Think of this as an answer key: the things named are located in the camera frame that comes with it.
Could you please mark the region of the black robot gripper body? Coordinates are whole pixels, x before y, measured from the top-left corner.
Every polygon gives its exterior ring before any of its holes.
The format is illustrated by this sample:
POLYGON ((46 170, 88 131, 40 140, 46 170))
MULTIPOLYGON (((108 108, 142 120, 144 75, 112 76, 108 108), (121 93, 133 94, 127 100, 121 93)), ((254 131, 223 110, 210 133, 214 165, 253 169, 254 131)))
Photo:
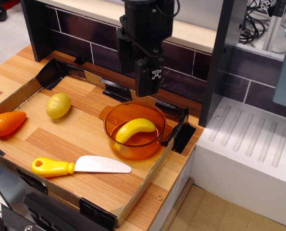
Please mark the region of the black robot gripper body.
POLYGON ((161 57, 162 42, 173 32, 173 0, 124 0, 122 27, 117 38, 124 37, 135 44, 137 59, 161 57))

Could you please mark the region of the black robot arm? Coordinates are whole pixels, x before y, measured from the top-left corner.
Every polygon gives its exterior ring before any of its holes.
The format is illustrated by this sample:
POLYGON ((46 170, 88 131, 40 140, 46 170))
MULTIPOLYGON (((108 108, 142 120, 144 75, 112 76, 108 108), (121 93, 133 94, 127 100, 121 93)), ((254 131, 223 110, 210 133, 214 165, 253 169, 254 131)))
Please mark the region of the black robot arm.
POLYGON ((121 72, 135 74, 138 97, 159 91, 164 69, 162 42, 173 33, 178 0, 126 0, 116 32, 121 72))

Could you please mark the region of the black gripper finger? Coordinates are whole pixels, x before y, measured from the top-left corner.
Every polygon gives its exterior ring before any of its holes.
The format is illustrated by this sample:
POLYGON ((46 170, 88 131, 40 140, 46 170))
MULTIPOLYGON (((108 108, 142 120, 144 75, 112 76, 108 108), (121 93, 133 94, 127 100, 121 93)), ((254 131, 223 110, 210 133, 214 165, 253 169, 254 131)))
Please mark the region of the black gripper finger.
POLYGON ((118 37, 117 50, 121 72, 123 74, 134 73, 137 60, 135 54, 135 44, 131 40, 127 40, 124 37, 118 37))
POLYGON ((137 97, 158 93, 162 80, 164 59, 156 58, 155 62, 139 59, 135 62, 135 92, 137 97))

